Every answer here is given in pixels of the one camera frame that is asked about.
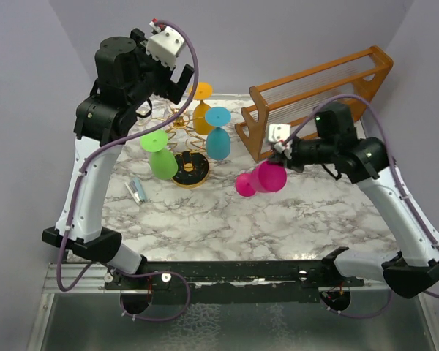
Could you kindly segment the orange plastic goblet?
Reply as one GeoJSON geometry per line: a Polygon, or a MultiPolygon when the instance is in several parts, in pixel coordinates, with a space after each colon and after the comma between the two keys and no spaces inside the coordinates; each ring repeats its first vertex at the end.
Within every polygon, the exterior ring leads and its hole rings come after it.
{"type": "Polygon", "coordinates": [[[206,112],[211,108],[205,103],[213,93],[213,88],[209,83],[199,82],[194,94],[194,100],[199,101],[198,106],[193,110],[192,120],[194,130],[199,135],[207,135],[213,129],[205,120],[206,112]]]}

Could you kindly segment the teal plastic goblet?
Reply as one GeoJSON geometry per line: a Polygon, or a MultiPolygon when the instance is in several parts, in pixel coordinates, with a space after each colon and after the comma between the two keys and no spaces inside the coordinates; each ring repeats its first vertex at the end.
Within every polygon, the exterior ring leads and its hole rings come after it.
{"type": "Polygon", "coordinates": [[[230,120],[230,111],[225,107],[212,107],[205,115],[206,122],[213,127],[206,139],[207,154],[211,159],[223,160],[230,154],[230,136],[224,129],[230,120]]]}

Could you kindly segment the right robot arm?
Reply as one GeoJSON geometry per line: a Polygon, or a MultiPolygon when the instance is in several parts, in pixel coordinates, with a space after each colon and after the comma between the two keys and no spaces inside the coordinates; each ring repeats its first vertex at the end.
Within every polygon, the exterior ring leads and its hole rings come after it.
{"type": "Polygon", "coordinates": [[[350,107],[342,102],[314,109],[312,119],[315,140],[293,135],[287,124],[269,125],[268,161],[300,173],[307,165],[333,165],[335,179],[346,175],[369,198],[399,248],[386,256],[338,249],[325,258],[323,281],[337,286],[354,276],[385,282],[403,298],[426,292],[439,281],[439,233],[402,181],[389,147],[376,137],[358,137],[350,107]]]}

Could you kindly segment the pink plastic goblet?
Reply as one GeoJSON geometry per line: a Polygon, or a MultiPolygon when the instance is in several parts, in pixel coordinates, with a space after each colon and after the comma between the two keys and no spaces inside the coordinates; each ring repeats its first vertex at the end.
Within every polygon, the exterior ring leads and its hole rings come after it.
{"type": "Polygon", "coordinates": [[[238,175],[235,188],[242,197],[251,197],[257,192],[278,192],[286,185],[287,178],[283,166],[262,162],[252,171],[238,175]]]}

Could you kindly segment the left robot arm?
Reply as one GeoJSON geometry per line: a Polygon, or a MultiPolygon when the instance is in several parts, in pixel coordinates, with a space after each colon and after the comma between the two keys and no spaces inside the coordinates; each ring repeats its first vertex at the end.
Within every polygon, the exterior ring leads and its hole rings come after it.
{"type": "Polygon", "coordinates": [[[171,80],[186,44],[166,24],[154,26],[149,38],[133,29],[128,37],[100,43],[94,56],[97,79],[76,110],[75,163],[67,198],[56,224],[42,233],[42,241],[51,246],[122,271],[121,279],[133,289],[146,282],[144,258],[123,244],[121,233],[102,226],[102,207],[138,108],[153,95],[177,104],[186,91],[195,72],[189,64],[178,81],[171,80]]]}

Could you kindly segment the green plastic goblet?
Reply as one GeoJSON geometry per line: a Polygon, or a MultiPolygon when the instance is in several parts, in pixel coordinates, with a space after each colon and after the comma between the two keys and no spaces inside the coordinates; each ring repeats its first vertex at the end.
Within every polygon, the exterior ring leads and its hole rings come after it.
{"type": "Polygon", "coordinates": [[[156,178],[168,180],[177,174],[178,164],[173,152],[168,149],[168,134],[163,129],[142,136],[140,145],[150,153],[149,165],[156,178]]]}

